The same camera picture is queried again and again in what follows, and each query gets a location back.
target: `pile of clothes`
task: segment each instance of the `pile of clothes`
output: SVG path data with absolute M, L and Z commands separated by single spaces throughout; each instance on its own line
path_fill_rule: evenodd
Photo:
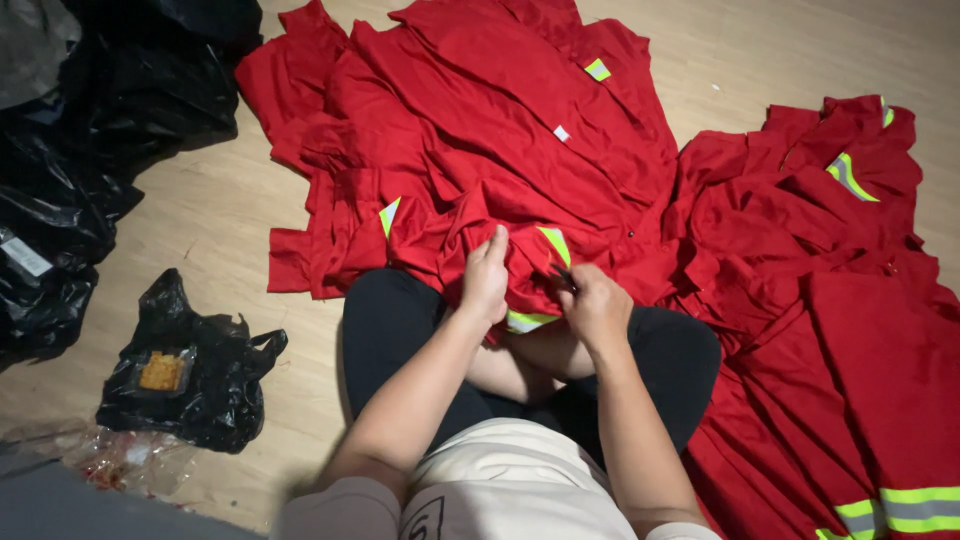
M 139 172 L 236 136 L 232 68 L 261 17 L 255 0 L 0 5 L 0 363 L 77 340 Z
M 318 0 L 236 70 L 310 182 L 270 290 L 341 296 L 403 268 L 459 298 L 510 229 L 506 330 L 556 320 L 551 264 L 708 322 L 724 365 L 684 463 L 731 539 L 960 529 L 960 303 L 913 232 L 914 115 L 878 95 L 771 107 L 682 152 L 648 40 L 573 0 L 418 0 L 348 37 Z

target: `beige shirt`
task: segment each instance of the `beige shirt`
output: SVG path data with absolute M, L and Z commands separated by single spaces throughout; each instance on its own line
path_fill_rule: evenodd
M 290 501 L 273 537 L 283 540 L 636 540 L 606 475 L 569 438 L 539 424 L 494 419 L 427 456 L 413 499 L 366 478 L 340 479 Z M 646 540 L 720 540 L 689 523 Z

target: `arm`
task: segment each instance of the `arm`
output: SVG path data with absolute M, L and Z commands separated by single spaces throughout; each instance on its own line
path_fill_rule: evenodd
M 707 527 L 627 342 L 630 295 L 596 266 L 576 266 L 572 275 L 577 296 L 558 295 L 596 369 L 600 444 L 617 506 L 638 538 L 670 522 Z
M 464 296 L 425 345 L 379 390 L 327 463 L 317 490 L 338 479 L 367 477 L 387 486 L 398 501 L 464 381 L 484 335 L 507 313 L 507 231 L 468 256 Z

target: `black scissors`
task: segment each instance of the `black scissors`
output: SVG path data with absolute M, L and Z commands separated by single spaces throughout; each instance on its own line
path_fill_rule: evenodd
M 556 262 L 550 263 L 550 266 L 553 266 L 553 269 L 556 270 L 556 272 L 550 272 L 550 276 L 565 285 L 570 292 L 577 294 L 577 283 L 573 281 L 573 276 Z

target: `red uniform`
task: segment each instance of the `red uniform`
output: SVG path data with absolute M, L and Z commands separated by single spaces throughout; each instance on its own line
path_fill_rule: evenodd
M 347 37 L 314 0 L 237 69 L 273 157 L 311 183 L 307 230 L 271 235 L 271 291 L 342 296 L 391 264 L 456 302 L 503 223 L 511 330 L 561 314 L 552 262 L 716 330 L 726 360 L 684 460 L 722 534 L 960 530 L 960 305 L 913 234 L 909 111 L 772 107 L 678 156 L 648 40 L 617 21 L 584 26 L 572 0 L 391 18 Z

